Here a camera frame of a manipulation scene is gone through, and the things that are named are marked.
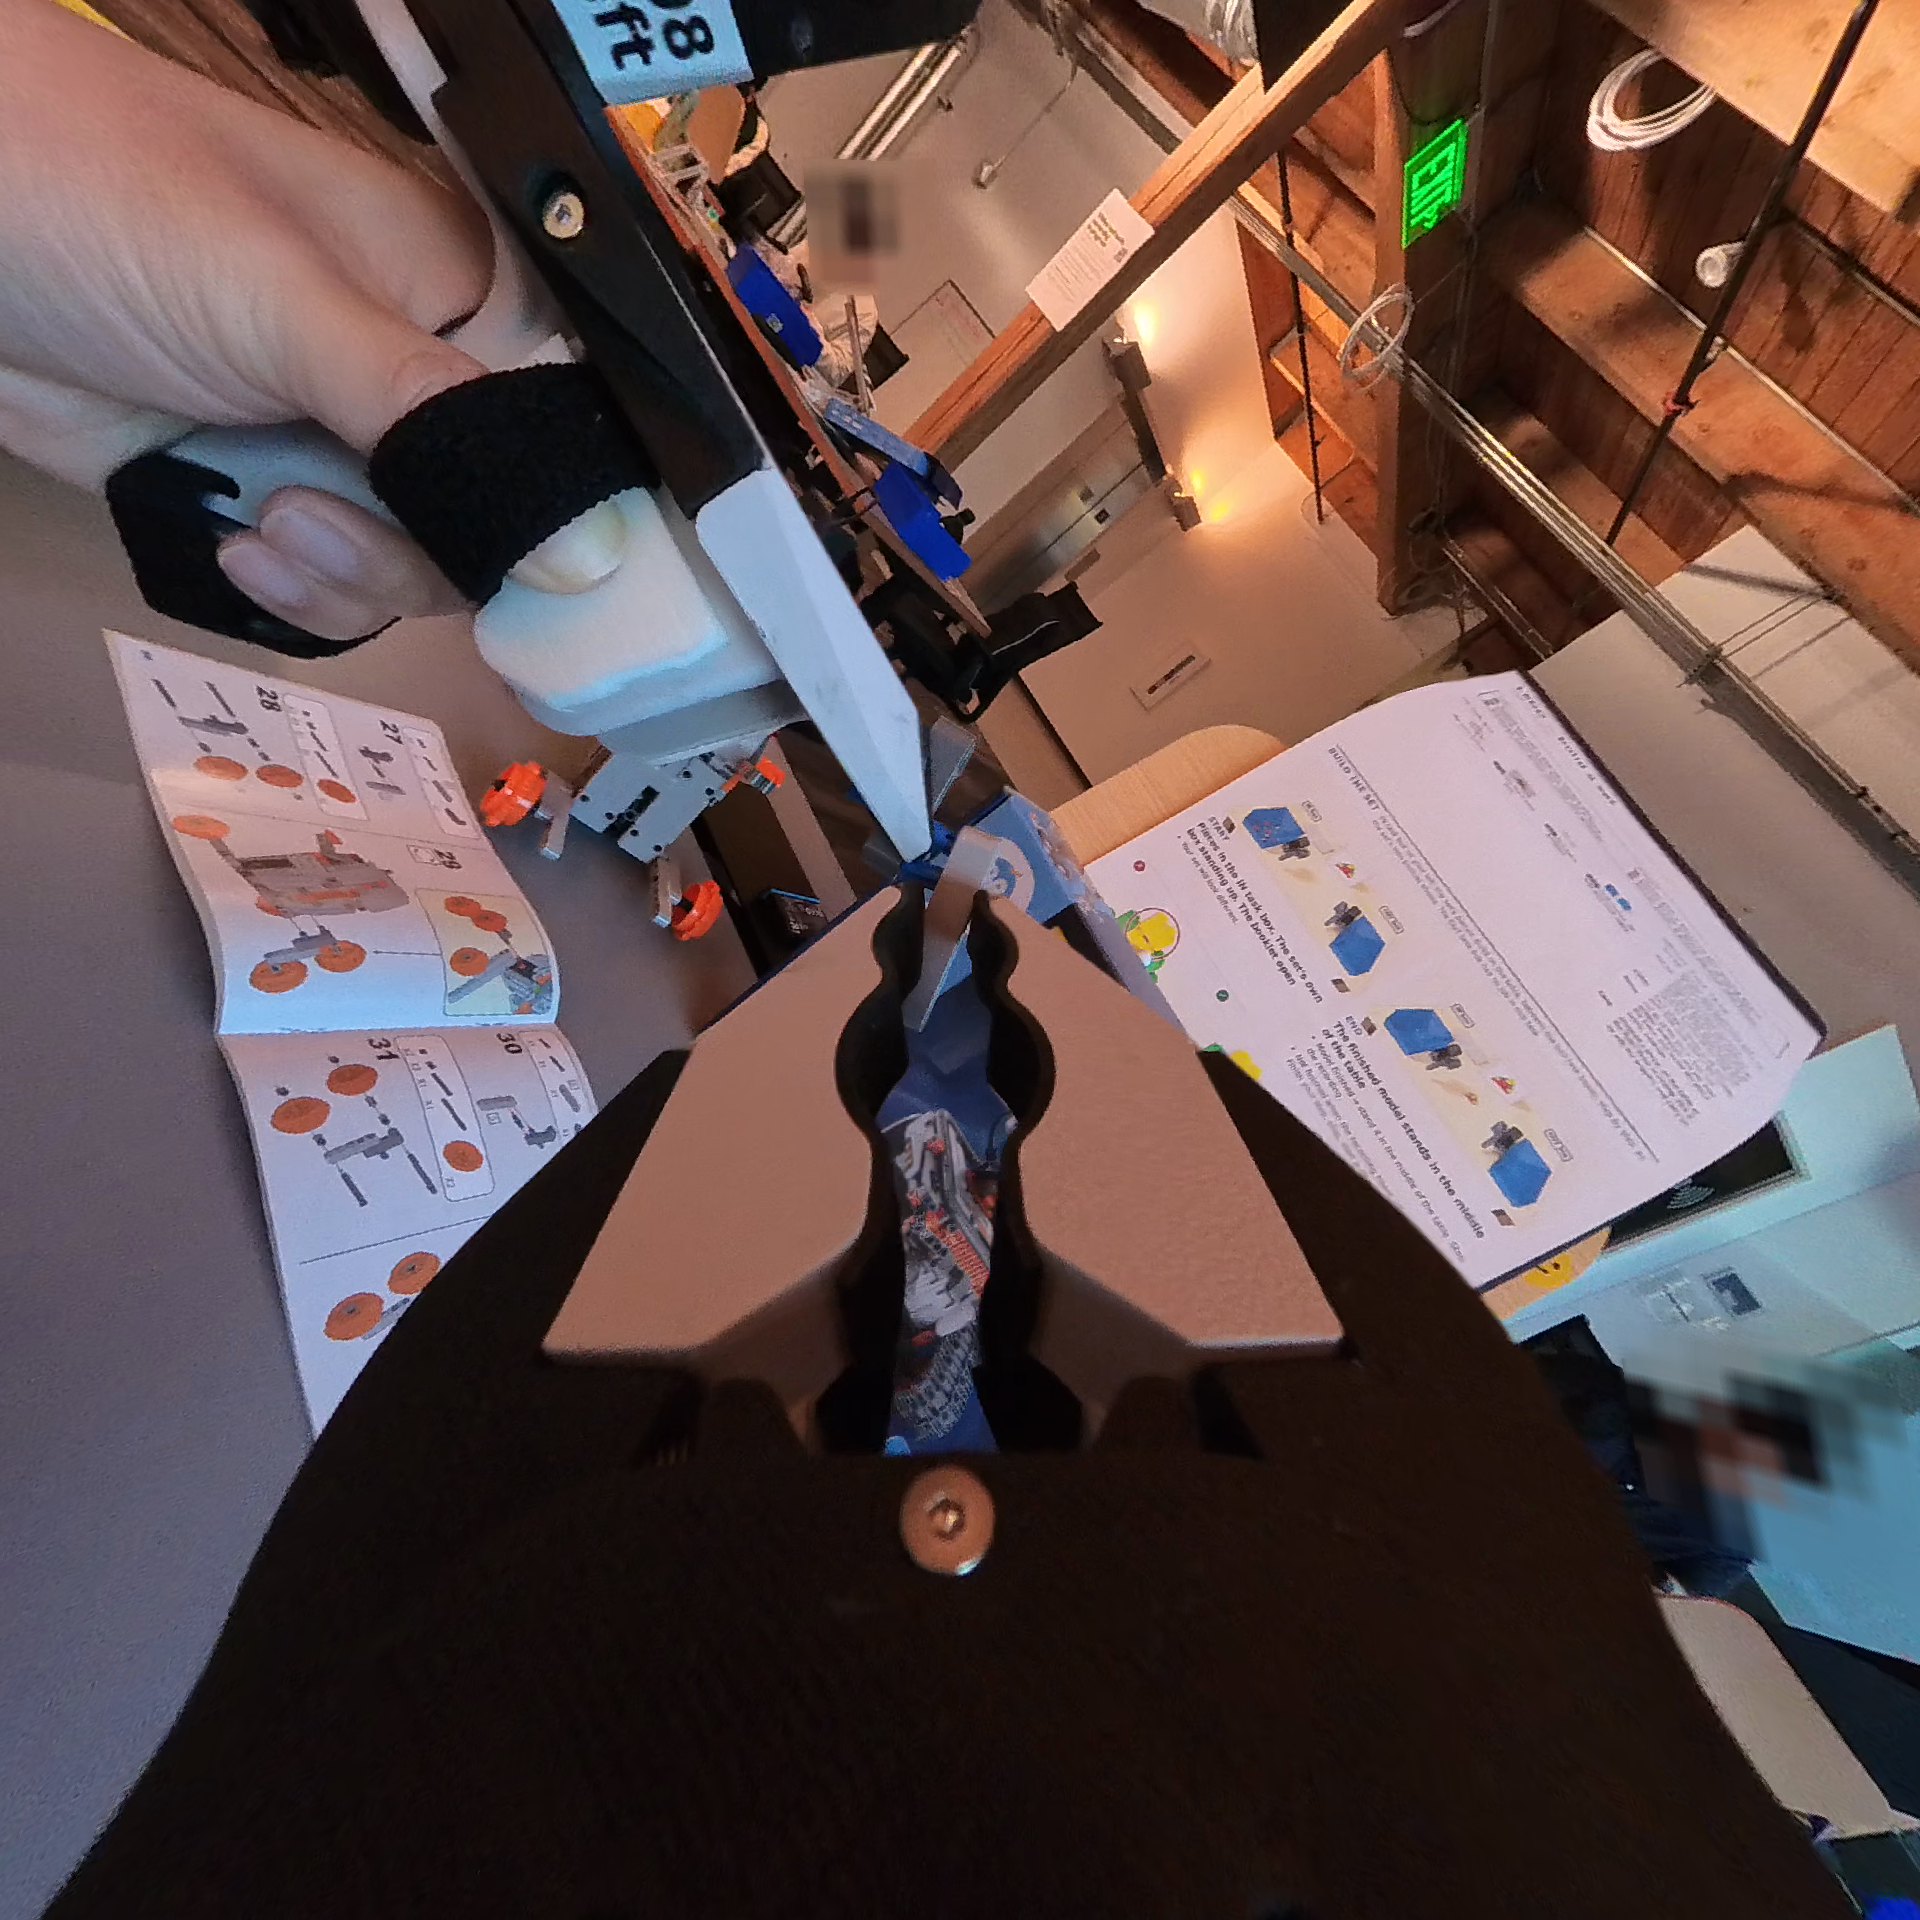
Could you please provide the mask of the black office chair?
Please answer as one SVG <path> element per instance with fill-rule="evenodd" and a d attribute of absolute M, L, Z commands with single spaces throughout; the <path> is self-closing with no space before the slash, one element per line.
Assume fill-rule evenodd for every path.
<path fill-rule="evenodd" d="M 1017 596 L 991 616 L 985 635 L 909 579 L 875 588 L 860 610 L 905 677 L 958 722 L 979 720 L 1029 666 L 1101 626 L 1075 583 Z"/>

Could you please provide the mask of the black phone sign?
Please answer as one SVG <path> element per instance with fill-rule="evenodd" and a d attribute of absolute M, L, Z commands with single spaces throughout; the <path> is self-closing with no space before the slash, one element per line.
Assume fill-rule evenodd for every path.
<path fill-rule="evenodd" d="M 1621 1213 L 1606 1230 L 1606 1247 L 1614 1250 L 1753 1196 L 1773 1192 L 1800 1178 L 1803 1168 L 1782 1117 L 1773 1117 L 1717 1162 Z"/>

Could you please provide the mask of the green exit sign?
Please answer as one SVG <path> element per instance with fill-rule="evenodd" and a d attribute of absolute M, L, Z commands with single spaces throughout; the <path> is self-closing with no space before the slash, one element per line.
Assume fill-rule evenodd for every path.
<path fill-rule="evenodd" d="M 1404 158 L 1400 167 L 1400 246 L 1411 250 L 1419 237 L 1439 226 L 1463 202 L 1471 126 L 1468 116 L 1453 116 L 1432 128 L 1425 140 Z"/>

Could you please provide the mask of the grey holed beam with blue pin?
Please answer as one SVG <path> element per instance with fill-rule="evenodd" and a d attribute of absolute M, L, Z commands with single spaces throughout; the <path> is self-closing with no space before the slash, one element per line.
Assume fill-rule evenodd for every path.
<path fill-rule="evenodd" d="M 952 834 L 940 826 L 940 807 L 947 802 L 958 776 L 969 768 L 975 744 L 979 741 L 973 730 L 956 722 L 947 711 L 937 711 L 932 718 L 921 718 L 921 762 L 931 839 L 919 855 L 902 860 L 897 868 L 901 879 L 923 879 L 944 861 Z"/>

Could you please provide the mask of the blue plastic bin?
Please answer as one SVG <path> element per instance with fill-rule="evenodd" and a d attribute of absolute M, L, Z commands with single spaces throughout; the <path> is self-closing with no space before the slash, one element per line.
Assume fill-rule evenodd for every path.
<path fill-rule="evenodd" d="M 822 362 L 824 342 L 804 301 L 783 286 L 755 244 L 734 250 L 726 262 L 726 286 L 792 367 L 809 370 Z"/>
<path fill-rule="evenodd" d="M 871 491 L 905 551 L 937 581 L 956 581 L 969 568 L 961 541 L 948 533 L 940 500 L 919 472 L 887 460 Z"/>

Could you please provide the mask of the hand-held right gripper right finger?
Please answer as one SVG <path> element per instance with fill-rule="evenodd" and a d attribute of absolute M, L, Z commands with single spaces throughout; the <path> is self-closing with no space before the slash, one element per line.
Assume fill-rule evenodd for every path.
<path fill-rule="evenodd" d="M 1076 1450 L 1145 1379 L 1337 1351 L 1342 1325 L 1176 1024 L 1006 901 L 973 983 L 998 1154 L 975 1397 L 1000 1450 Z"/>

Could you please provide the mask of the grey desk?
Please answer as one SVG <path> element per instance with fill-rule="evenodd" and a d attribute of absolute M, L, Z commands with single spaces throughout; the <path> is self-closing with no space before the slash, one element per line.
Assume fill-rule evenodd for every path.
<path fill-rule="evenodd" d="M 102 502 L 5 485 L 5 1915 L 846 1915 L 901 1475 L 543 1359 L 694 1042 L 767 1012 L 606 837 L 512 868 L 597 1119 L 315 1430 Z"/>

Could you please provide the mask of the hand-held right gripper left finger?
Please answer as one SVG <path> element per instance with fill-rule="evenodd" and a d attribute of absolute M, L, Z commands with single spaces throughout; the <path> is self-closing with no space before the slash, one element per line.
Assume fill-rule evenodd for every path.
<path fill-rule="evenodd" d="M 763 1383 L 828 1451 L 883 1451 L 902 1243 L 875 1115 L 919 974 L 921 890 L 894 887 L 694 1040 L 547 1357 Z"/>

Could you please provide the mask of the person's left hand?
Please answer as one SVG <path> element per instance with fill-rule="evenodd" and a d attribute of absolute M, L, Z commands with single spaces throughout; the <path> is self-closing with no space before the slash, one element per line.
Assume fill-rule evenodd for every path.
<path fill-rule="evenodd" d="M 60 5 L 3 5 L 5 447 L 102 491 L 204 428 L 358 453 L 485 372 L 467 197 Z"/>

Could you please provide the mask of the open white instruction booklet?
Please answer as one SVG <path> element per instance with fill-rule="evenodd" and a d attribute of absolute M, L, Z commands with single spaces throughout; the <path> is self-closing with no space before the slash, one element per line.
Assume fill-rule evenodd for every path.
<path fill-rule="evenodd" d="M 593 1117 L 550 941 L 444 734 L 109 631 L 215 983 L 309 1422 Z"/>

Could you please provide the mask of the grey table with wooden edge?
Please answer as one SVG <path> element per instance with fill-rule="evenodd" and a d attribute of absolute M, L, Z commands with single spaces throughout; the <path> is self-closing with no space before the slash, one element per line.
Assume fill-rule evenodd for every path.
<path fill-rule="evenodd" d="M 1713 1597 L 1656 1592 L 1655 1603 L 1695 1685 L 1782 1807 L 1829 1839 L 1917 1830 L 1916 1815 L 1885 1798 L 1759 1620 Z"/>

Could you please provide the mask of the partly built toy robot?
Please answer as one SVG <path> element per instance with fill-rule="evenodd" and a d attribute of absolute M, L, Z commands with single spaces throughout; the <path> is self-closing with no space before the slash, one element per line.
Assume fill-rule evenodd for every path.
<path fill-rule="evenodd" d="M 667 902 L 691 882 L 669 855 L 672 845 L 739 786 L 771 798 L 783 783 L 773 748 L 767 736 L 724 741 L 678 758 L 601 749 L 580 788 L 548 776 L 537 814 L 543 822 L 540 853 L 558 860 L 572 826 L 604 834 L 648 868 L 653 924 L 665 927 Z"/>

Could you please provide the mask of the white instruction poster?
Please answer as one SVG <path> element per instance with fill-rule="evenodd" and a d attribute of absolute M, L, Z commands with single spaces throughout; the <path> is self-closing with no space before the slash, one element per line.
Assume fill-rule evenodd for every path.
<path fill-rule="evenodd" d="M 1827 1040 L 1524 675 L 1342 718 L 1087 879 L 1191 1042 L 1477 1292 L 1758 1133 Z"/>

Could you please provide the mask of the robot kit box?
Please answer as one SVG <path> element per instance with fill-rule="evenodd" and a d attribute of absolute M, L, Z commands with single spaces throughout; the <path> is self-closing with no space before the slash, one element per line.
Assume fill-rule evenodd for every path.
<path fill-rule="evenodd" d="M 982 860 L 969 855 L 979 837 L 993 840 Z M 947 839 L 944 851 L 967 853 L 964 878 L 1057 933 L 1172 1022 L 1151 968 L 1043 807 L 1003 795 Z M 908 1000 L 905 1071 L 877 1112 L 902 1239 L 902 1316 L 883 1451 L 985 1454 L 996 1442 L 973 1383 L 975 1314 L 991 1267 L 1000 1150 L 1017 1119 L 991 1087 L 991 1018 L 972 983 L 967 933 L 937 948 L 923 971 L 937 971 L 940 983 L 916 987 Z"/>

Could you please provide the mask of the short grey toy beam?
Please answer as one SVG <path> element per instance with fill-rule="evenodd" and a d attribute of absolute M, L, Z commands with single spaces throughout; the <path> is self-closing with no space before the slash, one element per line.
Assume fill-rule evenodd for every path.
<path fill-rule="evenodd" d="M 1012 856 L 1012 843 L 979 827 L 952 839 L 921 919 L 921 968 L 902 996 L 902 1026 L 923 1032 L 956 979 L 972 968 L 969 930 L 979 895 L 998 895 L 996 874 Z"/>

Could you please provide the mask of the white paper notice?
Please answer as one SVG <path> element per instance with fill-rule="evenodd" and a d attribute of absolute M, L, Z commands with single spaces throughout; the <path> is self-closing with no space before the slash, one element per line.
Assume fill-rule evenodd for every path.
<path fill-rule="evenodd" d="M 1025 299 L 1048 330 L 1065 332 L 1151 235 L 1151 222 L 1126 195 L 1110 189 L 1025 283 Z"/>

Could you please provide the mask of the long wooden work table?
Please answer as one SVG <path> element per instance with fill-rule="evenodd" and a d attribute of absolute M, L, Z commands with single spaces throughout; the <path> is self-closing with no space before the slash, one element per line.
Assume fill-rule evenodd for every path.
<path fill-rule="evenodd" d="M 709 228 L 697 222 L 692 208 L 669 188 L 652 154 L 643 146 L 639 110 L 633 106 L 606 107 L 604 116 L 623 159 L 687 262 L 697 288 L 694 317 L 705 330 L 716 359 L 741 392 L 775 462 L 796 485 L 809 487 L 812 493 L 830 500 L 837 512 L 863 525 L 877 551 L 887 556 L 891 572 L 916 579 L 969 634 L 981 639 L 990 637 L 990 622 L 969 594 L 958 586 L 940 583 L 883 515 L 871 487 L 877 476 L 872 462 L 861 453 L 846 454 L 824 432 L 824 422 L 803 391 L 800 372 L 781 359 L 776 346 L 736 296 L 726 266 L 713 252 Z"/>

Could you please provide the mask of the wooden backboard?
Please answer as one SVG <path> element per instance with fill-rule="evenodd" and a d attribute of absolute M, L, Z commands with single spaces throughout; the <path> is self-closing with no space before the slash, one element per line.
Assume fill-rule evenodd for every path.
<path fill-rule="evenodd" d="M 1068 851 L 1085 866 L 1283 752 L 1284 744 L 1275 736 L 1254 726 L 1203 726 L 1053 807 L 1051 821 Z M 1560 1254 L 1491 1286 L 1481 1301 L 1502 1322 L 1513 1322 L 1540 1303 L 1553 1306 L 1560 1288 L 1592 1268 L 1606 1242 L 1608 1232 L 1598 1230 Z"/>

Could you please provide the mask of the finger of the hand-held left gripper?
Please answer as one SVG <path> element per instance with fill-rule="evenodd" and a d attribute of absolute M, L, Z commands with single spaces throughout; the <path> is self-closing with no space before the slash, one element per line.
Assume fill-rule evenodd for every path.
<path fill-rule="evenodd" d="M 919 712 L 783 476 L 751 470 L 701 504 L 692 528 L 901 860 L 921 856 Z"/>

